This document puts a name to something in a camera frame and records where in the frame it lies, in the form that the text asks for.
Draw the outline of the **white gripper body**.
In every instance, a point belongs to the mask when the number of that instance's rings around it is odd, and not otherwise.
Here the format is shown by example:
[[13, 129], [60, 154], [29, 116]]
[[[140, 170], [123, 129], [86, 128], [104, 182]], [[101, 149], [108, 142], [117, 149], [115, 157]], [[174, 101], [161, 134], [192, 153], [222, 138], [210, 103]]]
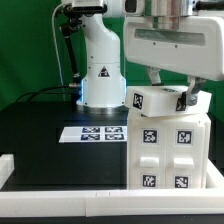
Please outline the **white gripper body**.
[[154, 29], [151, 17], [127, 17], [123, 35], [125, 56], [130, 62], [224, 80], [222, 17], [184, 17], [176, 31]]

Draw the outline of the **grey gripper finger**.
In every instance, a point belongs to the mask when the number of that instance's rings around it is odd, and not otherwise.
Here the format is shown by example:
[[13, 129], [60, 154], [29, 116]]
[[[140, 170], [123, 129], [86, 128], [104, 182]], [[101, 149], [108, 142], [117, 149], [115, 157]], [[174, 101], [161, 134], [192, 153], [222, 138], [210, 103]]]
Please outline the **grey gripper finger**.
[[185, 92], [182, 93], [181, 99], [184, 106], [195, 106], [198, 101], [198, 93], [205, 85], [206, 80], [200, 77], [188, 77], [189, 86]]
[[153, 86], [160, 86], [162, 84], [158, 68], [147, 67], [146, 71]]

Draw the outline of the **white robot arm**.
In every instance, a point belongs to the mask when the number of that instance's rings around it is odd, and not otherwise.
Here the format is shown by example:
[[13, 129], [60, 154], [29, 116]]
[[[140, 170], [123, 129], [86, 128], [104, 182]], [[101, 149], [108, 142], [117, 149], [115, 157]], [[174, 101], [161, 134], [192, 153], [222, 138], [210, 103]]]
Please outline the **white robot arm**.
[[81, 104], [149, 117], [203, 113], [224, 80], [224, 0], [61, 0], [65, 36], [82, 30]]

